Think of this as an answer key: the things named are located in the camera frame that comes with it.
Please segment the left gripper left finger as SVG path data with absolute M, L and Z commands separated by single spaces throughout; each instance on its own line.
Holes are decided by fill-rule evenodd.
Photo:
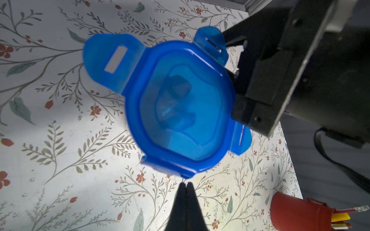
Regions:
M 187 188 L 180 183 L 165 231 L 185 231 L 187 211 Z

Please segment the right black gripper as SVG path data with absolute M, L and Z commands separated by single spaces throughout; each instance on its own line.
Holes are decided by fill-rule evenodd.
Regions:
M 231 117 L 270 136 L 283 114 L 370 139 L 369 1 L 298 1 L 223 32 L 242 45 Z

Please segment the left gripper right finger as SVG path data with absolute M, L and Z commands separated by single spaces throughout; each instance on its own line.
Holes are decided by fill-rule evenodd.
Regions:
M 191 182 L 187 184 L 186 230 L 208 231 L 200 208 L 195 188 Z

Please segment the blue-lid clear container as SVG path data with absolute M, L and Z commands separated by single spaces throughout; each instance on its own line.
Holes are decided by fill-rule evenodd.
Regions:
M 200 28 L 192 42 L 151 48 L 130 34 L 93 35 L 82 56 L 92 80 L 125 98 L 143 164 L 189 179 L 227 152 L 241 155 L 250 148 L 251 131 L 231 117 L 236 92 L 217 28 Z

